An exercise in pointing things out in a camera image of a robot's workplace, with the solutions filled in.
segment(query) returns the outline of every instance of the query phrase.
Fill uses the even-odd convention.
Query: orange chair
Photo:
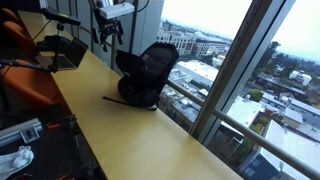
[[[21,18],[19,17],[19,15],[17,15],[16,13],[14,13],[13,11],[11,11],[8,8],[2,8],[1,9],[1,13],[3,14],[3,16],[5,17],[5,21],[11,21],[14,22],[16,24],[18,24],[19,26],[23,27],[24,29],[25,26],[23,24],[23,21],[21,20]]]
[[[20,64],[30,65],[23,60],[16,61]],[[1,76],[7,68],[0,70]],[[5,74],[3,83],[32,109],[41,109],[58,104],[63,107],[66,115],[71,115],[71,111],[57,84],[48,72],[24,67],[11,67]]]
[[[34,44],[28,31],[12,21],[4,22],[3,26],[27,57],[30,58],[31,61],[37,63],[35,58],[38,56],[37,46]]]

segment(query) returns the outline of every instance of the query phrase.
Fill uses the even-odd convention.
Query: desk surface
[[[40,14],[19,13],[32,37],[47,21]],[[35,41],[54,34],[51,22]],[[53,77],[108,179],[241,179],[162,111],[103,100],[121,100],[120,77],[91,52],[77,70]]]

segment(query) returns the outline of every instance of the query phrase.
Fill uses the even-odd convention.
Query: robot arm
[[[103,46],[107,51],[106,39],[110,35],[117,35],[119,44],[122,44],[123,29],[116,17],[134,11],[130,3],[113,4],[113,0],[88,0],[94,12],[99,28],[92,28],[94,42]]]

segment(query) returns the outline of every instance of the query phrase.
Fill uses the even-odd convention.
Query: glass window pane
[[[297,1],[227,115],[320,172],[320,1]],[[207,146],[245,179],[309,179],[222,122]]]
[[[180,54],[170,81],[204,101],[250,3],[251,0],[166,0],[157,41],[174,44]],[[160,109],[189,131],[200,106],[166,86]]]

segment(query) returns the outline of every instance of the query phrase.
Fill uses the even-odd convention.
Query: sky
[[[162,18],[234,38],[252,0],[165,0]],[[320,0],[296,0],[273,41],[320,62]]]

